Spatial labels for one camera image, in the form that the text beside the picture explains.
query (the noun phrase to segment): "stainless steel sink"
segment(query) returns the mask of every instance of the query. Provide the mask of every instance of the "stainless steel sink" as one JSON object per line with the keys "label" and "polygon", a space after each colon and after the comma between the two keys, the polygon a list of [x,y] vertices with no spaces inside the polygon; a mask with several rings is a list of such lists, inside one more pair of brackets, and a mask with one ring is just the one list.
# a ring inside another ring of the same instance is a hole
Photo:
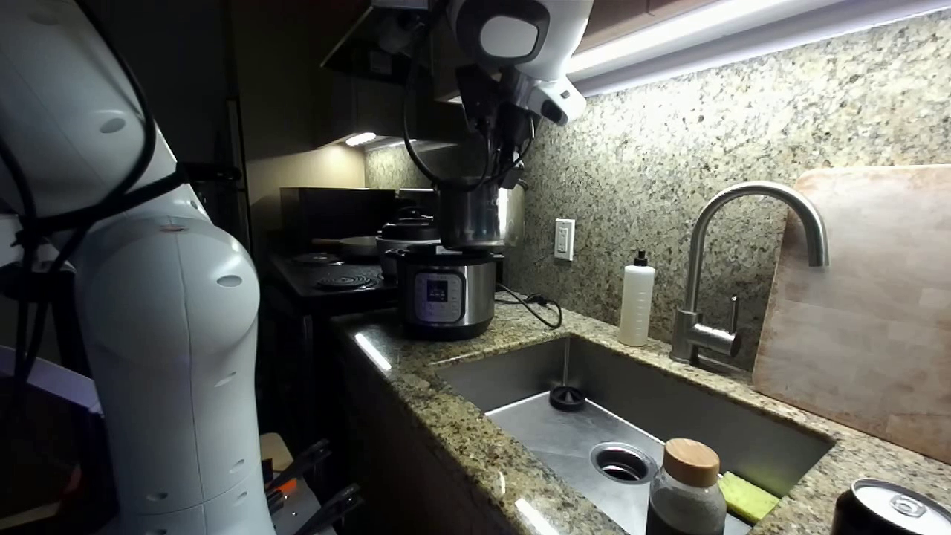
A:
{"label": "stainless steel sink", "polygon": [[[695,438],[732,469],[785,497],[832,441],[724,393],[637,362],[584,335],[446,362],[437,371],[569,488],[639,535],[663,441]],[[551,387],[574,383],[584,411],[557,411]]]}

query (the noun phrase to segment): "dish soap bottle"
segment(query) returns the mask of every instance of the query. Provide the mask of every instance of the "dish soap bottle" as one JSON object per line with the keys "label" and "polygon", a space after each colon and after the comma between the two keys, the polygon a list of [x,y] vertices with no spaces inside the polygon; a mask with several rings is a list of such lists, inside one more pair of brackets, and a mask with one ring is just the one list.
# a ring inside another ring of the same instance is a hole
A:
{"label": "dish soap bottle", "polygon": [[655,307],[655,265],[649,253],[637,253],[630,265],[624,265],[624,289],[623,289],[623,320],[618,340],[623,344],[645,344],[652,331],[652,307]]}
{"label": "dish soap bottle", "polygon": [[652,484],[649,535],[724,535],[725,500],[721,456],[695,441],[663,447],[663,472]]}

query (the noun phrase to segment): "faucet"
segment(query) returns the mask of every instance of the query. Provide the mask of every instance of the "faucet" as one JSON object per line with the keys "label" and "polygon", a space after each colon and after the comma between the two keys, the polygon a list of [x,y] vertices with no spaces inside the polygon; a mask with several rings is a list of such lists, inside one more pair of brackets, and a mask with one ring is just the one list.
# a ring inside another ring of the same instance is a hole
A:
{"label": "faucet", "polygon": [[721,326],[698,320],[701,262],[706,262],[706,240],[707,240],[707,225],[710,225],[713,213],[724,206],[730,206],[732,200],[758,195],[758,192],[773,195],[773,200],[785,201],[792,210],[796,210],[796,218],[807,230],[810,265],[811,267],[831,265],[826,225],[810,200],[804,200],[792,188],[773,184],[773,181],[744,181],[744,184],[724,191],[721,195],[713,195],[707,201],[707,207],[701,210],[701,218],[695,221],[694,234],[691,234],[686,295],[685,295],[685,307],[678,308],[675,344],[673,344],[675,360],[694,362],[698,349],[707,349],[716,353],[732,353],[732,357],[737,353],[737,349],[741,349],[737,308],[734,308],[734,331],[721,331]]}

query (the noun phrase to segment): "electrical outlet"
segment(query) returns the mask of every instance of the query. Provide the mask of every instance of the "electrical outlet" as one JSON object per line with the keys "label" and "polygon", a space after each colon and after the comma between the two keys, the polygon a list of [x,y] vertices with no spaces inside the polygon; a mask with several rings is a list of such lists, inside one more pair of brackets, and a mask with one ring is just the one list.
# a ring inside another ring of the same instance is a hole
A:
{"label": "electrical outlet", "polygon": [[557,218],[557,258],[574,262],[574,221]]}

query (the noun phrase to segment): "soap dispenser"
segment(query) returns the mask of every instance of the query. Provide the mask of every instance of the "soap dispenser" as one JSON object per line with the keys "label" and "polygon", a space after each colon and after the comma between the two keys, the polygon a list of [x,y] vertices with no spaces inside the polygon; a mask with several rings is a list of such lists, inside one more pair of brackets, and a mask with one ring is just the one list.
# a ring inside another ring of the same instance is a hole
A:
{"label": "soap dispenser", "polygon": [[652,307],[655,307],[655,265],[649,253],[637,253],[630,265],[624,265],[624,289],[623,289],[623,320],[618,343],[623,344],[645,344],[652,331]]}

